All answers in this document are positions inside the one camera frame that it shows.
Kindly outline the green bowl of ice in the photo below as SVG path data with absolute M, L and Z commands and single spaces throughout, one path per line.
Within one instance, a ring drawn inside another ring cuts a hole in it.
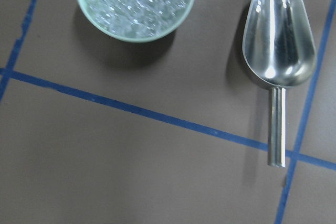
M 95 28 L 117 40 L 145 43 L 175 31 L 194 0 L 77 0 Z

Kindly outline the steel ice scoop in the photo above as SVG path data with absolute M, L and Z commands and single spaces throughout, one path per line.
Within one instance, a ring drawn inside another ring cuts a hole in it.
M 269 90 L 268 165 L 286 166 L 286 89 L 314 73 L 317 53 L 303 0 L 251 0 L 242 53 Z

